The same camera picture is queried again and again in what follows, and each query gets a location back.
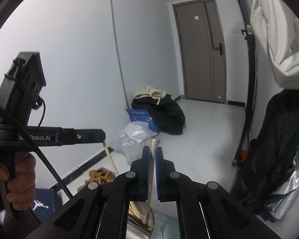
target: black baseboard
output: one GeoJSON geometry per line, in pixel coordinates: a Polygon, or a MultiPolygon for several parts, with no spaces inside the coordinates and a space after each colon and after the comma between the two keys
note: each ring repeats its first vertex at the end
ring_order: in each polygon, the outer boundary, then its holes
{"type": "Polygon", "coordinates": [[[246,104],[244,102],[234,102],[234,101],[228,101],[228,105],[234,105],[239,107],[246,107],[246,104]]]}
{"type": "Polygon", "coordinates": [[[177,98],[175,98],[175,102],[179,101],[181,99],[181,95],[179,95],[177,98]]]}
{"type": "MultiPolygon", "coordinates": [[[[79,168],[68,174],[64,179],[62,179],[63,183],[65,185],[68,185],[72,181],[74,181],[76,178],[80,177],[86,170],[91,168],[94,164],[98,163],[101,161],[104,157],[106,157],[106,153],[103,150],[101,153],[97,154],[94,156],[92,159],[87,161],[86,163],[82,164],[79,168]]],[[[56,185],[52,186],[50,189],[54,191],[59,191],[61,190],[60,185],[57,183],[56,185]]]]}

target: black jacket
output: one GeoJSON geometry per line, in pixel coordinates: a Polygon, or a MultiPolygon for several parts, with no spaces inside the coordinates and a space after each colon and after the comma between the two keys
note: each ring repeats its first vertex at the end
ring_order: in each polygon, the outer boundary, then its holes
{"type": "Polygon", "coordinates": [[[151,97],[134,99],[133,109],[148,110],[150,116],[159,125],[160,130],[170,135],[181,135],[185,124],[185,115],[180,106],[167,94],[158,100],[151,97]]]}
{"type": "Polygon", "coordinates": [[[258,137],[251,141],[231,194],[254,214],[286,178],[299,145],[299,90],[274,95],[258,137]]]}

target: black cable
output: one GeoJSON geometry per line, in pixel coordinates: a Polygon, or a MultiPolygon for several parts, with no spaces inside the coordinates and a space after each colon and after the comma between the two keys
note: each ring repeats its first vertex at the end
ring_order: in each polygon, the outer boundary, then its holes
{"type": "Polygon", "coordinates": [[[41,124],[42,124],[42,121],[43,121],[44,116],[45,116],[45,108],[46,108],[44,99],[41,98],[41,100],[42,100],[42,103],[43,103],[43,113],[42,113],[42,117],[41,117],[41,120],[40,120],[40,123],[39,123],[38,127],[40,127],[41,124]]]}
{"type": "Polygon", "coordinates": [[[28,143],[28,145],[32,148],[32,150],[37,154],[37,156],[40,158],[40,160],[44,163],[44,165],[48,168],[50,173],[53,175],[53,177],[56,179],[60,187],[63,189],[64,193],[68,196],[69,199],[73,197],[67,186],[63,183],[61,177],[58,175],[56,170],[53,168],[49,160],[45,157],[45,155],[42,153],[40,148],[34,143],[34,141],[31,139],[27,131],[24,129],[24,127],[4,108],[0,107],[0,118],[8,121],[15,129],[16,131],[24,138],[24,140],[28,143]]]}

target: wooden stick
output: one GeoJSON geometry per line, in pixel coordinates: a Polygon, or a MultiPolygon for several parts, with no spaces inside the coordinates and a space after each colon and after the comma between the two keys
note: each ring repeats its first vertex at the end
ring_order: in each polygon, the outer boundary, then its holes
{"type": "Polygon", "coordinates": [[[154,161],[155,161],[155,147],[156,147],[156,140],[152,140],[151,145],[151,154],[150,154],[150,166],[149,166],[149,199],[147,200],[146,204],[146,216],[145,216],[145,226],[148,226],[149,219],[150,219],[150,205],[152,200],[152,188],[153,188],[153,177],[154,177],[154,161]]]}
{"type": "Polygon", "coordinates": [[[117,170],[117,168],[116,168],[116,166],[115,166],[115,164],[114,164],[113,158],[112,158],[112,156],[110,155],[110,151],[109,151],[109,149],[108,149],[108,147],[107,147],[105,141],[103,141],[103,147],[104,147],[104,151],[105,151],[105,153],[106,153],[106,155],[107,155],[107,157],[108,157],[108,159],[109,159],[109,161],[110,161],[110,163],[111,163],[111,165],[112,165],[112,168],[113,168],[113,170],[114,170],[115,175],[116,175],[116,176],[119,176],[119,171],[117,170]]]}
{"type": "MultiPolygon", "coordinates": [[[[115,176],[119,176],[119,171],[117,170],[117,168],[116,168],[116,166],[115,166],[115,164],[114,164],[113,158],[112,158],[112,156],[111,156],[111,154],[110,154],[110,151],[109,151],[109,149],[108,149],[108,147],[107,147],[105,141],[103,141],[103,147],[104,147],[104,151],[105,151],[105,153],[106,153],[106,155],[107,155],[107,158],[109,159],[109,161],[110,161],[110,163],[111,163],[111,165],[112,165],[112,168],[113,168],[113,170],[114,170],[115,176]]],[[[130,201],[130,209],[131,209],[132,213],[133,213],[138,219],[143,220],[143,215],[140,213],[140,211],[137,209],[135,203],[132,202],[132,201],[130,201]]]]}

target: door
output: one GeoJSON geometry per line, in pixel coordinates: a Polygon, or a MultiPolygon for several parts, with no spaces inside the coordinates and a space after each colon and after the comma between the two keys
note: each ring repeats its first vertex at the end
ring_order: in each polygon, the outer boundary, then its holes
{"type": "Polygon", "coordinates": [[[225,103],[222,30],[213,0],[175,6],[187,99],[225,103]]]}

